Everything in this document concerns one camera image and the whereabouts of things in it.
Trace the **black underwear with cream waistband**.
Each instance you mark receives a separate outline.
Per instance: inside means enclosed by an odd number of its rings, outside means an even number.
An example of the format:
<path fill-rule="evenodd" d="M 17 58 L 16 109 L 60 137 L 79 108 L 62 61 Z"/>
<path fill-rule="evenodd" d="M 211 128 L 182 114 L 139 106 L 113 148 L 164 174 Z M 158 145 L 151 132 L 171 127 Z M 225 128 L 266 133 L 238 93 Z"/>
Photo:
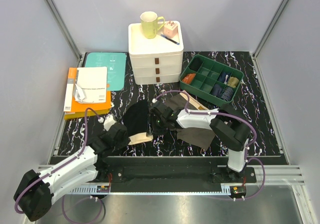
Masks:
<path fill-rule="evenodd" d="M 123 124 L 127 128 L 129 145 L 150 142 L 153 135 L 149 129 L 149 108 L 146 99 L 131 105 L 123 116 Z"/>

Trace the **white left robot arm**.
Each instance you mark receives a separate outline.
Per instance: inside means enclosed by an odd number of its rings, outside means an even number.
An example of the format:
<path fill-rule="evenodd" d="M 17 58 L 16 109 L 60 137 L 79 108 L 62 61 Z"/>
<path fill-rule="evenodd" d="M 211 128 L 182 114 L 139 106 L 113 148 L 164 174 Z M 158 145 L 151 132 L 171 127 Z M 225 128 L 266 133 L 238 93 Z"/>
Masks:
<path fill-rule="evenodd" d="M 36 221 L 81 184 L 111 179 L 106 159 L 130 140 L 127 127 L 116 122 L 113 115 L 108 115 L 103 124 L 103 132 L 90 138 L 84 148 L 48 169 L 31 169 L 23 175 L 13 197 L 18 213 Z"/>

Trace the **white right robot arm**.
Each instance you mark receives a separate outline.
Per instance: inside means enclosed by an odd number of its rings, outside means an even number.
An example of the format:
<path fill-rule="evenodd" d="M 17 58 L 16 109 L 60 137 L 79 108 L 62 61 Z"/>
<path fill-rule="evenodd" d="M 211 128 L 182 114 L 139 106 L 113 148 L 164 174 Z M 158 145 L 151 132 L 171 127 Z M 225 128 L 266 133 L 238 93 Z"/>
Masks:
<path fill-rule="evenodd" d="M 157 130 L 196 128 L 212 131 L 229 150 L 227 176 L 238 182 L 245 176 L 247 148 L 256 131 L 230 105 L 224 104 L 212 110 L 191 110 L 186 107 L 173 110 L 157 99 L 153 99 L 150 114 Z"/>

